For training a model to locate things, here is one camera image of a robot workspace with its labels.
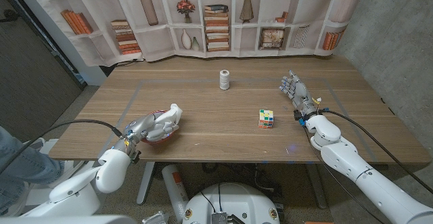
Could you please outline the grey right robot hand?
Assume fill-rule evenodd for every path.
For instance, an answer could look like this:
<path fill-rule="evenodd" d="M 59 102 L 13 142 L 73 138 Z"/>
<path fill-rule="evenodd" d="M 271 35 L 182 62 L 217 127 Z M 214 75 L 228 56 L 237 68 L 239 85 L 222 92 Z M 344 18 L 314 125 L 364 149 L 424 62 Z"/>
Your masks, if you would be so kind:
<path fill-rule="evenodd" d="M 284 76 L 281 80 L 279 90 L 292 100 L 292 104 L 296 109 L 294 118 L 307 121 L 312 116 L 318 115 L 321 98 L 314 99 L 299 77 L 291 70 L 289 74 L 289 76 Z"/>

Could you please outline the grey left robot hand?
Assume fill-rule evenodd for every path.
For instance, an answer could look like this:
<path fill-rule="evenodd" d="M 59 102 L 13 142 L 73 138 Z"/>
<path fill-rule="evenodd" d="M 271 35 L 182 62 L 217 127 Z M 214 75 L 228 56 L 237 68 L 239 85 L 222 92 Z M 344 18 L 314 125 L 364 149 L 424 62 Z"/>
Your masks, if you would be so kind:
<path fill-rule="evenodd" d="M 182 112 L 180 108 L 157 110 L 130 122 L 112 149 L 124 152 L 132 162 L 137 162 L 141 152 L 136 150 L 136 145 L 140 141 L 149 144 L 166 141 L 179 128 Z"/>

